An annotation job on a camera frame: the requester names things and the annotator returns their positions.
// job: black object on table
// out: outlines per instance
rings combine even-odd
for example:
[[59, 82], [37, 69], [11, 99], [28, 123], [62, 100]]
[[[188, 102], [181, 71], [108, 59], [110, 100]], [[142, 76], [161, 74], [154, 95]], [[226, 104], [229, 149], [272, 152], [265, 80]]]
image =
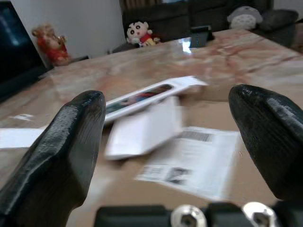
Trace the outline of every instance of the black object on table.
[[214, 40], [211, 26], [192, 27], [190, 48], [205, 47], [207, 42]]

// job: barcode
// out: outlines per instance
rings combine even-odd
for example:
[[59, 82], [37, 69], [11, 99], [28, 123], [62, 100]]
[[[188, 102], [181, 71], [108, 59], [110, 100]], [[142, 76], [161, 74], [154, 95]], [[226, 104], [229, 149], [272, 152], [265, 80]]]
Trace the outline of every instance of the barcode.
[[158, 166], [158, 165], [145, 166], [142, 174], [140, 174], [140, 177], [159, 180], [161, 179], [163, 171], [164, 171], [163, 166]]
[[184, 131], [181, 134], [181, 138], [209, 142], [212, 139], [212, 134], [196, 131]]

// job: white paper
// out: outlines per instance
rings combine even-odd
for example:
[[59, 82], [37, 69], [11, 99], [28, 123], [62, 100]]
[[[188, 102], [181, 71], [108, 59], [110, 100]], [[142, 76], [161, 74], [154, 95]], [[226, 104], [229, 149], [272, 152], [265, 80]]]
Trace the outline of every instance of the white paper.
[[211, 200], [226, 199], [240, 134], [197, 127], [155, 151], [137, 180], [152, 181]]
[[45, 130], [42, 129], [0, 129], [0, 149], [28, 148]]
[[115, 122], [106, 159], [118, 160], [146, 154], [182, 132], [182, 113], [177, 97], [150, 106], [146, 111]]

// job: black sofa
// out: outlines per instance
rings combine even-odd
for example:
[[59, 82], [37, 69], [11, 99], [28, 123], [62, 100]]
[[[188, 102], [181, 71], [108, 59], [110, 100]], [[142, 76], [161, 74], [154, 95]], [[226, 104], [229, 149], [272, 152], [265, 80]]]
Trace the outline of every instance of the black sofa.
[[[290, 47], [295, 36], [295, 22], [298, 13], [291, 10], [273, 10], [272, 0], [254, 0], [255, 8], [264, 21], [252, 32], [280, 45]], [[214, 32], [229, 29], [227, 17], [230, 14], [229, 0], [188, 0], [163, 3], [153, 7], [135, 9], [123, 14], [124, 28], [136, 20], [147, 21], [162, 42], [190, 36], [190, 28], [211, 25]], [[134, 49], [125, 43], [113, 52]]]

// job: stuffed toy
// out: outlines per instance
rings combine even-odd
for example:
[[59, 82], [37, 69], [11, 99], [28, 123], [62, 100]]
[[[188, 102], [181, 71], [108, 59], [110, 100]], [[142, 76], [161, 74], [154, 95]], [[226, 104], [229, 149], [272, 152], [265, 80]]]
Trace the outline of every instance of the stuffed toy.
[[136, 21], [131, 23], [126, 31], [126, 40], [130, 44], [143, 46], [153, 46], [160, 42], [158, 37], [152, 36], [152, 30], [149, 30], [147, 22]]
[[259, 11], [250, 6], [237, 8], [227, 17], [230, 28], [252, 30], [262, 23], [263, 17]]
[[53, 66], [68, 65], [71, 62], [71, 57], [65, 47], [65, 37], [56, 36], [50, 24], [43, 24], [34, 28], [32, 34], [37, 38], [38, 46]]

